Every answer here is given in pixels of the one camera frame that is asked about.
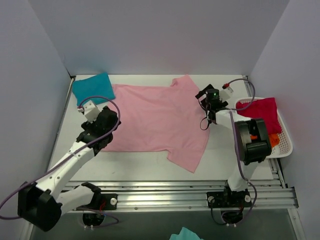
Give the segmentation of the pink t shirt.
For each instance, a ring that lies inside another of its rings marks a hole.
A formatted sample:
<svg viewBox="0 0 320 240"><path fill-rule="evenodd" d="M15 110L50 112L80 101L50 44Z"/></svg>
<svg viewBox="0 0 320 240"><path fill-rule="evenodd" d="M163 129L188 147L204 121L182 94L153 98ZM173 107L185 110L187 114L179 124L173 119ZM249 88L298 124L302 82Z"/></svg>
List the pink t shirt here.
<svg viewBox="0 0 320 240"><path fill-rule="evenodd" d="M174 78L170 86L113 84L121 124L105 152L161 152L167 159L194 173L203 157L209 130L201 130L205 114L188 76Z"/></svg>

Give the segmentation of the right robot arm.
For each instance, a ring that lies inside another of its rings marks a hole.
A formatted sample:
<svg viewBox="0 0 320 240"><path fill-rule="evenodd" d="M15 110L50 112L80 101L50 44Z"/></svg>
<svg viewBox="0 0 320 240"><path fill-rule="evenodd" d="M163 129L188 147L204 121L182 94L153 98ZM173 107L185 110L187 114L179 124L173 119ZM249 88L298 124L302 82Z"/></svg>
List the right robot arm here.
<svg viewBox="0 0 320 240"><path fill-rule="evenodd" d="M239 192L248 188L257 166L272 152L265 121L242 116L227 108L227 100L232 95L233 90L228 84L222 90L209 84L195 95L205 111L208 124L221 125L233 133L237 166L227 179L229 189L222 193L223 203L230 207L240 201Z"/></svg>

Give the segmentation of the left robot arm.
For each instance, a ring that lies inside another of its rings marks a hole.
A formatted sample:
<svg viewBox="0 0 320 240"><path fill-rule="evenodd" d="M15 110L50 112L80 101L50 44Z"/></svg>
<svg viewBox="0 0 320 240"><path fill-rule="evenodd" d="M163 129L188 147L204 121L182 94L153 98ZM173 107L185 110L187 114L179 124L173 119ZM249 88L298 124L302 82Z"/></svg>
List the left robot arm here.
<svg viewBox="0 0 320 240"><path fill-rule="evenodd" d="M46 175L26 183L18 191L17 214L44 232L51 230L62 215L85 207L98 210L104 201L101 189L83 182L74 189L63 191L70 179L113 140L113 131L120 125L120 112L107 106L83 107L86 117L83 131L67 153Z"/></svg>

